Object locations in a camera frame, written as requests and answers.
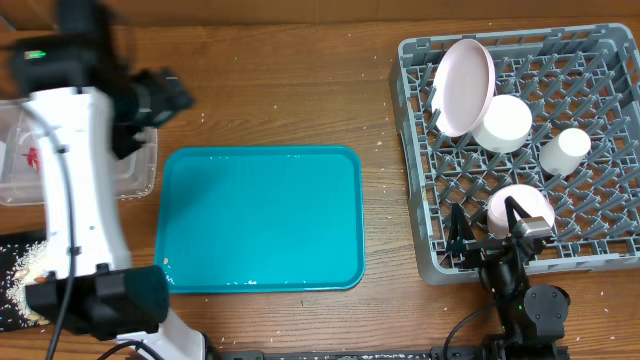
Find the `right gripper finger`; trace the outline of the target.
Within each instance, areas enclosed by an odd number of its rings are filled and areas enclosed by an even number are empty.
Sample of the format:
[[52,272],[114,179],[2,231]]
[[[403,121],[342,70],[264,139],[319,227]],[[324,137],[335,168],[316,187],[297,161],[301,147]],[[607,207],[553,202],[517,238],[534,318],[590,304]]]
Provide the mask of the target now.
[[515,235],[518,221],[529,218],[530,214],[512,196],[507,196],[504,204],[509,232]]
[[463,208],[455,203],[451,206],[448,250],[463,250],[466,241],[475,240],[475,235],[465,216]]

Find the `small white round plate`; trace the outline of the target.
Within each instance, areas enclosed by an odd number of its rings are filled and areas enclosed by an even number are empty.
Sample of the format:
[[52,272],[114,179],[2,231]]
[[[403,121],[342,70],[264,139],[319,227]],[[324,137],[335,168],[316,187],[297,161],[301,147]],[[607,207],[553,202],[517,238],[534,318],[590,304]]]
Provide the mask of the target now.
[[508,234],[505,200],[509,196],[532,217],[543,217],[551,228],[554,227],[554,209],[539,190],[524,184],[509,185],[498,190],[488,200],[487,228],[495,238],[502,239]]

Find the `white upside-down cup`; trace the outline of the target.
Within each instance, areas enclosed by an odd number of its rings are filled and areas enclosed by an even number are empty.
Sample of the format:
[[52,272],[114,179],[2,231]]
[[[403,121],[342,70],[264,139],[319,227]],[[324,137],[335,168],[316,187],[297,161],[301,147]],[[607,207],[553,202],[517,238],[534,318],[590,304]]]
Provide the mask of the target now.
[[539,154],[542,169],[551,175],[573,173],[591,149],[589,135],[579,128],[568,128],[544,145]]

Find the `white upside-down bowl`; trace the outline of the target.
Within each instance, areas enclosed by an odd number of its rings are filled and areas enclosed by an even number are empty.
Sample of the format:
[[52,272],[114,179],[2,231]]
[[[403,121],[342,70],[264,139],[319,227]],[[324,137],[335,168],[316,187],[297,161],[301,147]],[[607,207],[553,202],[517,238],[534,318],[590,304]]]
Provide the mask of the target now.
[[484,149],[510,153],[524,145],[532,122],[531,110],[523,100],[512,95],[498,95],[492,99],[483,120],[472,134]]

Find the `red snack wrapper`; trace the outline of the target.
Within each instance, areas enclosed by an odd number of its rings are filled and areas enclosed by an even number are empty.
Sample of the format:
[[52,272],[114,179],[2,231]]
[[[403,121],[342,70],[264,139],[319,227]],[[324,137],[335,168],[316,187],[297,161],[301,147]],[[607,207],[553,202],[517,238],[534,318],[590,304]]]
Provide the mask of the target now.
[[38,150],[35,147],[30,147],[29,150],[23,154],[27,165],[36,172],[40,171]]

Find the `large pink round plate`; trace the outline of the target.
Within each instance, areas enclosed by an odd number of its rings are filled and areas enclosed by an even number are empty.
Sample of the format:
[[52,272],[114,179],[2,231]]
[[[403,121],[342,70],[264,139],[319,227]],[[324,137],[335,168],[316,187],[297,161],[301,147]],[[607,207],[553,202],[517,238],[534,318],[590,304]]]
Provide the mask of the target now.
[[456,42],[443,56],[433,82],[436,127],[449,137],[473,130],[486,114],[495,90],[495,67],[489,51],[478,41]]

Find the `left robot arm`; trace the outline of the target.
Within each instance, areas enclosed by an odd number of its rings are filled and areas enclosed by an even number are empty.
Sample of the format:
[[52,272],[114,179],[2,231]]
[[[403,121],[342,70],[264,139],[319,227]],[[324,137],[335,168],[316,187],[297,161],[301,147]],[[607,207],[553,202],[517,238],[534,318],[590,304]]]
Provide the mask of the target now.
[[148,359],[215,359],[202,332],[172,309],[157,266],[134,267],[120,222],[113,166],[193,99],[169,69],[132,73],[100,1],[60,1],[52,35],[17,40],[10,70],[37,137],[46,257],[28,307],[57,331],[132,348]]

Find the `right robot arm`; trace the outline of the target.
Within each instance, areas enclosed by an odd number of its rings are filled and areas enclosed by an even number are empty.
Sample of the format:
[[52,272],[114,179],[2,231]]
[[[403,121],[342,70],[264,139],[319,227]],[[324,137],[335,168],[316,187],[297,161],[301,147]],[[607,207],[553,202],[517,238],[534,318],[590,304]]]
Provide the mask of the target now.
[[[551,242],[552,231],[542,217],[533,217],[511,196],[504,200],[508,233],[503,239],[475,240],[465,212],[451,207],[446,252],[461,256],[461,267],[475,270],[492,302],[461,320],[448,334],[442,359],[567,359],[566,347],[556,342],[565,335],[571,299],[554,285],[532,285],[525,265]],[[500,334],[487,335],[482,344],[452,348],[455,334],[480,315],[496,310]]]

